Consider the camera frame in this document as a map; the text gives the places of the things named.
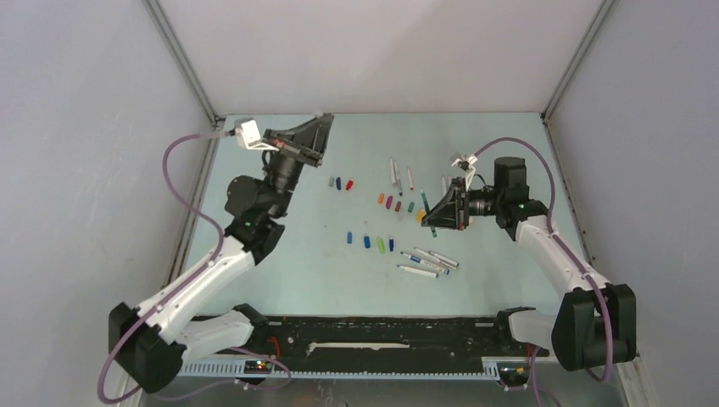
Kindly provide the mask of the dark green marker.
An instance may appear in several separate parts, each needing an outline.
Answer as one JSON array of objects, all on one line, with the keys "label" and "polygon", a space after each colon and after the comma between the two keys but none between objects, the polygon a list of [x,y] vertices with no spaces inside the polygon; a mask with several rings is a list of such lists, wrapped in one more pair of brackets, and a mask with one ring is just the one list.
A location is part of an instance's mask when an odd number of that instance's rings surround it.
[{"label": "dark green marker", "polygon": [[427,223],[427,221],[426,221],[426,220],[428,219],[427,216],[428,216],[429,213],[430,213],[430,207],[429,207],[428,199],[427,199],[426,192],[425,192],[424,189],[421,189],[421,200],[422,200],[422,202],[423,202],[423,206],[424,206],[424,210],[425,210],[425,215],[424,215],[424,217],[422,218],[422,222],[423,222],[422,225],[424,225],[424,226],[426,226],[426,227],[429,228],[429,230],[431,231],[431,234],[432,234],[432,237],[433,237],[433,238],[437,238],[438,235],[437,235],[437,232],[436,232],[435,227],[432,226],[432,225],[429,225],[429,224]]}]

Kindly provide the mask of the navy cap marker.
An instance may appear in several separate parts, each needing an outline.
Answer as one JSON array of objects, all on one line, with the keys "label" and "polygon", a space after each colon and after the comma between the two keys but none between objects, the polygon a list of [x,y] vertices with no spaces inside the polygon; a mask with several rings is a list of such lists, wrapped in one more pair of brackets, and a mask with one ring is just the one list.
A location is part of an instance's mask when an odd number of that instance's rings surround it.
[{"label": "navy cap marker", "polygon": [[414,247],[414,250],[417,251],[419,254],[423,254],[427,257],[430,257],[432,259],[435,259],[437,262],[442,263],[446,267],[449,267],[451,269],[458,269],[460,266],[460,263],[456,260],[453,260],[447,256],[444,256],[440,253],[434,252],[434,251],[427,251],[418,247]]}]

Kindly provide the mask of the light green cap marker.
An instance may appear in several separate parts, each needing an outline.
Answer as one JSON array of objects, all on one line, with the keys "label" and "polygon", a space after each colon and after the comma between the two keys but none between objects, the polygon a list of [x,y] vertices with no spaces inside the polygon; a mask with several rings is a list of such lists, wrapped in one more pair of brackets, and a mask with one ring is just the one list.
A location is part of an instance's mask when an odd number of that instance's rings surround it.
[{"label": "light green cap marker", "polygon": [[423,259],[428,260],[428,261],[430,261],[430,262],[432,262],[432,263],[434,263],[434,264],[437,264],[437,265],[441,265],[441,266],[443,266],[443,267],[446,267],[446,266],[443,265],[442,263],[439,263],[439,262],[437,262],[435,259],[432,259],[432,258],[430,258],[430,257],[425,257],[425,258],[423,258]]}]

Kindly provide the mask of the dark blue cap marker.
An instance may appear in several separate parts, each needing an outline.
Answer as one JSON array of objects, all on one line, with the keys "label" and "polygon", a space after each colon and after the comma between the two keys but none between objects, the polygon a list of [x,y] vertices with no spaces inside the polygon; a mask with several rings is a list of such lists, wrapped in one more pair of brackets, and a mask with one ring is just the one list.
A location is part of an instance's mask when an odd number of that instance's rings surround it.
[{"label": "dark blue cap marker", "polygon": [[401,184],[401,176],[399,174],[399,166],[398,166],[397,162],[394,160],[393,160],[393,174],[394,174],[395,184],[398,189],[398,194],[400,197],[402,197],[404,195],[404,193],[403,193],[403,188],[402,188],[402,184]]}]

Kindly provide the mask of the blue cap thick marker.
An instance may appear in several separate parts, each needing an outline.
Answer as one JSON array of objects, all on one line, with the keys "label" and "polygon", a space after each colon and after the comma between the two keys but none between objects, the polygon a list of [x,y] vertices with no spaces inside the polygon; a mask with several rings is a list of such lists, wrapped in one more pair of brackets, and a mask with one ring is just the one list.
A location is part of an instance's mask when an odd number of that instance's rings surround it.
[{"label": "blue cap thick marker", "polygon": [[406,252],[401,252],[400,254],[401,254],[402,256],[404,256],[405,258],[411,260],[412,262],[415,262],[415,263],[417,263],[417,264],[419,264],[419,265],[424,266],[425,268],[433,269],[434,271],[438,271],[438,272],[440,272],[440,273],[443,273],[444,275],[448,275],[448,274],[450,273],[450,269],[449,269],[449,268],[443,267],[443,266],[441,266],[441,265],[434,264],[434,263],[432,263],[432,262],[430,262],[430,261],[428,261],[428,260],[422,259],[422,258],[420,258],[420,257],[417,257],[417,256],[413,255],[413,254],[409,254],[409,253],[406,253]]}]

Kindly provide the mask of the blue cap thin marker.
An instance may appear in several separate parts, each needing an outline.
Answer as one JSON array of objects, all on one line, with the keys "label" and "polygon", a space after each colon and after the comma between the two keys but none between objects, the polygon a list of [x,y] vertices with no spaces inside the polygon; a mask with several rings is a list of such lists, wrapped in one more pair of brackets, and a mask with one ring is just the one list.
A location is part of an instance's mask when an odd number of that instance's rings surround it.
[{"label": "blue cap thin marker", "polygon": [[413,274],[416,274],[419,276],[426,276],[428,278],[438,278],[438,273],[434,272],[434,271],[423,270],[423,269],[408,266],[408,265],[397,265],[397,267],[400,270],[403,270],[403,271],[406,271],[409,273],[413,273]]}]

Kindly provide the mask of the grey cap white marker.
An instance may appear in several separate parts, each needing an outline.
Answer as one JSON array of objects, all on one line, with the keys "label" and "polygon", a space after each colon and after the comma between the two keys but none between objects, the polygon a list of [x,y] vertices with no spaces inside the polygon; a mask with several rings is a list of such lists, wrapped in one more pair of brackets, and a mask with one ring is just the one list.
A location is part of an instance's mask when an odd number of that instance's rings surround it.
[{"label": "grey cap white marker", "polygon": [[395,163],[392,157],[389,158],[389,170],[390,170],[390,178],[393,186],[397,185],[397,173],[395,170]]}]

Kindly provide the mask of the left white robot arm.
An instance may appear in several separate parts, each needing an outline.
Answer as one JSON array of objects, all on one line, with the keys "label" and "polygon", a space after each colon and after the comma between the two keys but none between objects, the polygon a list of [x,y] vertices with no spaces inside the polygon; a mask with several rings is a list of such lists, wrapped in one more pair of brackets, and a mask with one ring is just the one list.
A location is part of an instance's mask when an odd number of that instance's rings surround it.
[{"label": "left white robot arm", "polygon": [[232,129],[182,137],[234,137],[241,148],[262,153],[263,175],[237,176],[226,190],[226,227],[194,206],[189,210],[214,227],[217,243],[193,267],[135,307],[118,304],[109,315],[109,359],[146,393],[170,384],[181,369],[217,351],[258,353],[268,342],[265,318],[243,304],[223,315],[197,320],[198,311],[223,287],[259,265],[277,246],[299,177],[306,165],[322,164],[335,117],[321,114],[287,130],[260,131],[255,120]]}]

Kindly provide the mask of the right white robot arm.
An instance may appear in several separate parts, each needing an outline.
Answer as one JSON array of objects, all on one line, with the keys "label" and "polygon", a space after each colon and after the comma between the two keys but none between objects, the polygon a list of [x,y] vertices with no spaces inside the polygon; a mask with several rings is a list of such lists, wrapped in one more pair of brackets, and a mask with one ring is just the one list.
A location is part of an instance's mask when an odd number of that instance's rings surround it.
[{"label": "right white robot arm", "polygon": [[[549,182],[549,203],[530,197],[527,167],[519,157],[494,161],[493,184],[471,188],[479,156],[502,142],[527,148],[543,166]],[[581,259],[555,225],[557,186],[544,156],[529,142],[500,137],[473,154],[456,154],[452,165],[463,170],[451,180],[438,203],[426,211],[423,226],[462,231],[472,217],[493,217],[510,240],[526,250],[560,298],[554,315],[532,307],[498,314],[493,343],[503,354],[515,354],[526,343],[553,354],[567,371],[586,371],[608,382],[616,364],[637,355],[636,296],[626,284],[614,284]]]}]

